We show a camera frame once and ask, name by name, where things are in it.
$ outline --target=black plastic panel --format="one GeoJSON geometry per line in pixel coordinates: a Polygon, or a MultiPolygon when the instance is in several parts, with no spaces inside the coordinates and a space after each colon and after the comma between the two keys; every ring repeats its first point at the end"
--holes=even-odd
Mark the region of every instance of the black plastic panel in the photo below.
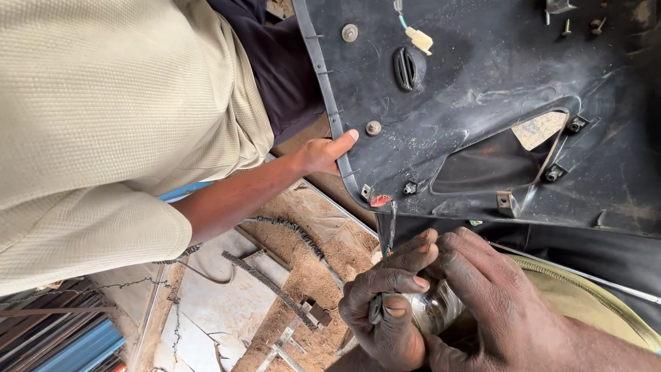
{"type": "Polygon", "coordinates": [[[537,1],[405,1],[408,25],[434,40],[424,79],[410,92],[397,83],[393,56],[412,45],[390,1],[293,4],[332,135],[350,128],[363,134],[338,164],[347,190],[366,208],[363,184],[397,200],[404,215],[661,237],[656,2],[601,8],[599,1],[573,1],[577,10],[552,15],[546,26],[537,1]],[[590,21],[604,17],[603,33],[592,35],[590,21]],[[567,18],[573,33],[563,37],[567,18]],[[354,42],[340,34],[348,23],[359,30],[354,42]],[[503,185],[521,208],[516,219],[498,211],[493,190],[429,187],[450,153],[548,111],[588,124],[559,137],[545,166],[568,171],[556,182],[503,185]],[[370,120],[382,124],[381,134],[365,134],[370,120]],[[423,191],[404,194],[409,181],[423,191]]]}

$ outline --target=fingernail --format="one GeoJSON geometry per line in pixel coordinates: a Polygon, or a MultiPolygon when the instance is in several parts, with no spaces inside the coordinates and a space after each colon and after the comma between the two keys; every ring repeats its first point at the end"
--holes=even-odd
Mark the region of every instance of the fingernail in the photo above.
{"type": "Polygon", "coordinates": [[[427,286],[429,286],[429,282],[421,277],[413,277],[413,281],[421,288],[427,288],[427,286]]]}
{"type": "Polygon", "coordinates": [[[389,308],[389,307],[386,307],[386,306],[384,306],[383,308],[388,312],[388,314],[394,316],[395,318],[399,318],[400,316],[404,316],[404,314],[407,313],[407,311],[403,308],[389,308]]]}

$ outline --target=person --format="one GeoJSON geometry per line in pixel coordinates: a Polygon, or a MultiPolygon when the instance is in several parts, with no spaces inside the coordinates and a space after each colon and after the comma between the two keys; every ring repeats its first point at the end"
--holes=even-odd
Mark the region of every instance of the person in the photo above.
{"type": "Polygon", "coordinates": [[[355,130],[260,165],[325,109],[296,20],[265,16],[266,0],[0,1],[0,295],[175,259],[337,173],[355,130]]]}
{"type": "Polygon", "coordinates": [[[435,230],[423,232],[346,284],[339,311],[360,345],[327,372],[661,371],[661,337],[595,284],[500,254],[466,228],[437,238],[435,230]],[[460,316],[441,337],[418,331],[410,303],[397,293],[427,291],[421,271],[448,281],[473,329],[459,326],[447,336],[460,316]],[[373,325],[369,302],[383,292],[395,294],[373,325]]]}

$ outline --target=dark trousers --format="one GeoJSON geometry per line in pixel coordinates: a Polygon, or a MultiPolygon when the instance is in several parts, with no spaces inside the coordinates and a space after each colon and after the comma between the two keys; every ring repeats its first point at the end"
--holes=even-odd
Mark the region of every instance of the dark trousers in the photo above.
{"type": "Polygon", "coordinates": [[[312,125],[326,108],[296,17],[266,26],[266,0],[207,1],[227,19],[248,55],[274,146],[312,125]]]}

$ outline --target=dusty floor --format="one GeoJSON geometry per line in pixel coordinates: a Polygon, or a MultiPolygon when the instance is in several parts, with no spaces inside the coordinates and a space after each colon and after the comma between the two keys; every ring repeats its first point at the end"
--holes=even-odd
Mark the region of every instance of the dusty floor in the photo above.
{"type": "MultiPolygon", "coordinates": [[[[282,195],[262,207],[257,214],[286,218],[311,232],[306,219],[282,195]]],[[[285,350],[306,372],[323,371],[337,360],[335,352],[346,331],[346,325],[337,310],[338,301],[342,297],[339,288],[309,248],[292,231],[281,226],[259,223],[242,224],[241,227],[292,266],[290,278],[283,288],[289,296],[296,301],[306,295],[312,296],[323,308],[330,311],[332,321],[323,330],[312,333],[306,327],[300,326],[295,331],[293,338],[307,350],[307,355],[301,355],[289,344],[285,346],[285,350]]],[[[355,224],[346,224],[325,243],[321,243],[321,239],[314,233],[310,235],[345,282],[371,267],[370,252],[378,242],[355,224]]],[[[234,371],[254,371],[293,316],[293,312],[282,301],[277,300],[234,371]]],[[[269,372],[291,370],[279,357],[267,369],[269,372]]]]}

